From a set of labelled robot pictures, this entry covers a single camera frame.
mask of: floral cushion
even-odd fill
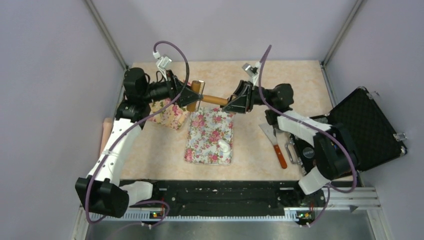
[[[167,98],[161,101],[150,103],[150,113],[158,111],[170,102],[171,99]],[[185,107],[180,108],[178,105],[171,105],[163,112],[149,118],[148,120],[178,130],[183,126],[183,123],[189,114],[190,113],[186,110]]]
[[[230,152],[223,153],[218,140],[229,143]],[[200,107],[192,112],[184,160],[194,164],[229,165],[233,157],[233,114],[220,108]]]

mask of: metal handle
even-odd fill
[[[295,162],[295,161],[293,160],[292,153],[290,152],[290,149],[289,149],[289,145],[294,146],[294,145],[295,145],[295,143],[294,143],[294,142],[292,142],[292,141],[290,140],[290,141],[288,141],[288,142],[284,145],[285,150],[287,151],[287,154],[288,154],[288,159],[290,160],[290,162],[291,162],[292,164],[299,164],[299,161]]]

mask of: table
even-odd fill
[[[190,81],[205,81],[203,94],[227,98],[239,84],[247,80],[242,70],[248,61],[190,62]],[[156,80],[154,62],[134,63]],[[174,74],[184,80],[185,65],[173,62]],[[321,72],[320,63],[312,60],[267,61],[262,73],[262,86],[273,89],[280,83],[291,84],[294,90],[295,111],[304,116],[328,113],[332,109],[330,97]],[[239,180],[290,181],[302,177],[299,165],[291,164],[284,149],[287,136],[280,134],[278,144],[287,161],[282,169],[273,146],[259,128],[265,123],[266,106],[255,105],[247,114],[236,114],[233,127],[233,159],[228,166],[192,164],[184,161],[188,134],[188,119],[183,127],[174,130],[148,121],[135,140],[123,167],[122,179],[151,180]]]

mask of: floral bag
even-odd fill
[[[192,112],[184,160],[194,164],[229,165],[233,157],[233,117],[220,108],[200,107]],[[218,140],[230,146],[224,153]]]

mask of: white wall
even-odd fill
[[[81,0],[0,2],[0,238],[70,239],[123,70]]]
[[[356,0],[94,0],[128,63],[168,40],[190,61],[323,60]],[[160,48],[175,60],[174,51]]]
[[[422,239],[424,213],[424,1],[368,0],[328,71],[338,100],[357,86],[376,90],[409,154],[366,172],[395,239]]]

